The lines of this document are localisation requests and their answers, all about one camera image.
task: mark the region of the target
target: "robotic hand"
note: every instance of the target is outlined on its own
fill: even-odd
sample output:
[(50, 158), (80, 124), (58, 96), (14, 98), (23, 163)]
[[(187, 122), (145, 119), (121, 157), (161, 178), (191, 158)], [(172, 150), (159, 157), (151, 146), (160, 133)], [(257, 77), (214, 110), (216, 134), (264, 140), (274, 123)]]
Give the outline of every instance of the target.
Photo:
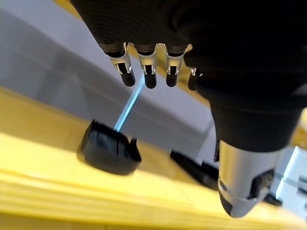
[[(219, 192), (232, 217), (268, 193), (280, 152), (307, 107), (304, 1), (70, 0), (127, 86), (135, 83), (127, 42), (148, 88), (156, 85), (156, 44), (166, 50), (166, 83), (181, 62), (189, 88), (210, 101)], [(193, 49), (184, 54), (188, 44)]]

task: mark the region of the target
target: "wooden surface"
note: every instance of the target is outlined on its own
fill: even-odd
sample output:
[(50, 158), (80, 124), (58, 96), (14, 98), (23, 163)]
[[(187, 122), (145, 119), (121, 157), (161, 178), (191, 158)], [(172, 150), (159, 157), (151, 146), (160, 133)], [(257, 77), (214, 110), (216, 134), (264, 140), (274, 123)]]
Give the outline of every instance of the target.
[(138, 141), (142, 163), (117, 176), (76, 158), (90, 121), (0, 88), (0, 212), (36, 218), (177, 229), (303, 229), (304, 221), (261, 203), (230, 218), (216, 191)]

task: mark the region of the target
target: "blue light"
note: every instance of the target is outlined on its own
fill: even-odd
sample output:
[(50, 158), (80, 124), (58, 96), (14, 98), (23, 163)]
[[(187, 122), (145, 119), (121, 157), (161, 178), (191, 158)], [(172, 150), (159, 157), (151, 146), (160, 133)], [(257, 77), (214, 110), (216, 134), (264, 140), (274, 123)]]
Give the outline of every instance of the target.
[(123, 111), (121, 112), (115, 126), (114, 126), (114, 130), (119, 132), (122, 125), (124, 124), (131, 108), (133, 107), (136, 99), (138, 98), (143, 86), (145, 84), (145, 80), (144, 80), (144, 75), (140, 77), (137, 85), (135, 86), (134, 91), (132, 92), (132, 94), (130, 95), (130, 98), (128, 99)]

